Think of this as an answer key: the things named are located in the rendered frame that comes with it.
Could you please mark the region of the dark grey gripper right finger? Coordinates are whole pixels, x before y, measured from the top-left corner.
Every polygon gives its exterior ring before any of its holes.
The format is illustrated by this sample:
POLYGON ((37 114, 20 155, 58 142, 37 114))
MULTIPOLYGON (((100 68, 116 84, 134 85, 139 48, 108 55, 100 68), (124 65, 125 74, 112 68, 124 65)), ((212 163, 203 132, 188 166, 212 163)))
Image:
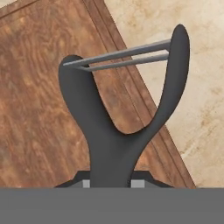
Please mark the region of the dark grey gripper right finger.
POLYGON ((131 188, 172 188, 164 182, 156 180, 148 171, 133 171, 130 181, 131 188))

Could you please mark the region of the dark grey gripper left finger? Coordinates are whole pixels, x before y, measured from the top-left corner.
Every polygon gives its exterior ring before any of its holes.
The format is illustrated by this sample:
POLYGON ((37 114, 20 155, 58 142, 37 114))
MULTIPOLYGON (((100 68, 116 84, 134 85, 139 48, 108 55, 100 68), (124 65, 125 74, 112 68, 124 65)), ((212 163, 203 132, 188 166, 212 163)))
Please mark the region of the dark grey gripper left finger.
POLYGON ((72 187, 77 184, 82 186, 82 181, 89 180, 89 179, 90 179, 90 171, 78 171, 72 179, 64 183, 61 183, 59 185, 56 185, 56 188, 72 187))

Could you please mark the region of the dark grey Y-shaped peeler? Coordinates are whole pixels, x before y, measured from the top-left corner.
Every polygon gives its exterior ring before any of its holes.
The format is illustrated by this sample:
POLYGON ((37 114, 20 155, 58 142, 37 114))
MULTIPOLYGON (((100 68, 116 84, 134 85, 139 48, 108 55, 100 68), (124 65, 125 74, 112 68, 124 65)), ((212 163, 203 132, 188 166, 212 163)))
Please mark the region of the dark grey Y-shaped peeler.
POLYGON ((67 55, 59 64, 59 88, 80 127, 90 155, 92 187, 129 187, 131 175, 146 145, 178 106, 189 71, 190 39, 178 24, 170 39, 105 53, 92 58, 67 55), (132 134, 116 128, 103 105, 94 71, 165 60, 163 93, 150 123, 132 134))

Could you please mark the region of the brown wooden cutting board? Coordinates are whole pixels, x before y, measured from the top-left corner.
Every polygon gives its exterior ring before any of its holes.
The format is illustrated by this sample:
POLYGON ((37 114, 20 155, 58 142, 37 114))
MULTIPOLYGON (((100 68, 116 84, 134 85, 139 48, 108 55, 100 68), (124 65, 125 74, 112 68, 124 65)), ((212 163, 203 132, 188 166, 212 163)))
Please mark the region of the brown wooden cutting board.
MULTIPOLYGON (((86 140, 60 94, 58 65, 69 54, 125 48, 105 0, 17 0, 0 8, 0 186, 54 186, 89 169, 86 140)), ((149 123, 157 108, 135 66, 94 77, 119 130, 149 123)), ((195 188, 166 127, 136 169, 195 188)))

